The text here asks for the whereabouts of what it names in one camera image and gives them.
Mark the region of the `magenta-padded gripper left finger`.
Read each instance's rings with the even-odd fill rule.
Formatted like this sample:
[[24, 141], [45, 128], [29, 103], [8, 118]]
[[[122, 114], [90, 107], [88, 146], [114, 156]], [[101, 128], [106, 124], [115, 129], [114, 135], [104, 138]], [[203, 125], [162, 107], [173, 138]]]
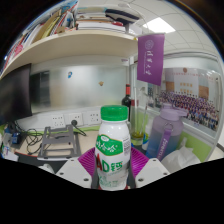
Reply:
[[92, 148], [80, 157], [70, 158], [56, 175], [83, 188], [91, 188], [95, 170], [95, 149]]

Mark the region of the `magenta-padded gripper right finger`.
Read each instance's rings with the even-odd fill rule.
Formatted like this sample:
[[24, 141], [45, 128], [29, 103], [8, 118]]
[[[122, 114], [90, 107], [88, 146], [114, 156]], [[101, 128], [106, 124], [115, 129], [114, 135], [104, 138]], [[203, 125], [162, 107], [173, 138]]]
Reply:
[[169, 175], [157, 158], [149, 159], [142, 152], [131, 148], [128, 185], [131, 189], [146, 186]]

